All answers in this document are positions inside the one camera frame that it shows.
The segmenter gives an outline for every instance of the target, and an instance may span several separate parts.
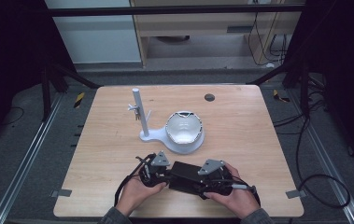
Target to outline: black device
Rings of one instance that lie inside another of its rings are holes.
[[[207,160],[202,167],[175,161],[173,167],[167,169],[170,162],[163,151],[149,154],[145,159],[136,158],[140,163],[120,184],[115,195],[115,205],[121,189],[138,170],[142,183],[150,188],[166,182],[169,184],[169,189],[198,195],[203,200],[207,199],[205,192],[216,192],[227,196],[233,189],[245,189],[251,191],[258,204],[261,204],[255,186],[251,187],[242,179],[232,176],[224,161]]]

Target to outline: round white base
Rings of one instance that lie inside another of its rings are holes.
[[[168,149],[170,149],[171,151],[177,154],[190,154],[193,151],[197,150],[203,144],[205,133],[204,130],[202,130],[201,135],[199,136],[199,138],[197,138],[195,142],[186,145],[177,144],[174,141],[172,141],[167,135],[165,126],[157,130],[149,129],[149,136],[145,136],[144,132],[141,131],[139,137],[144,142],[154,142],[154,141],[163,142],[163,144]]]

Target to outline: white wall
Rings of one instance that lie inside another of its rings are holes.
[[[129,7],[128,0],[46,0],[48,8]],[[132,16],[54,17],[73,63],[140,63]]]

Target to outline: gray sleeve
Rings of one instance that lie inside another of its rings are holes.
[[[125,217],[118,209],[112,207],[101,218],[98,224],[132,224],[128,217]]]
[[[240,224],[273,224],[274,221],[262,208],[251,213],[240,221]]]

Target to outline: transparent bowl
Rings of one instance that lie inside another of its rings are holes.
[[[189,145],[202,134],[203,123],[190,111],[174,113],[165,124],[168,137],[175,143]]]

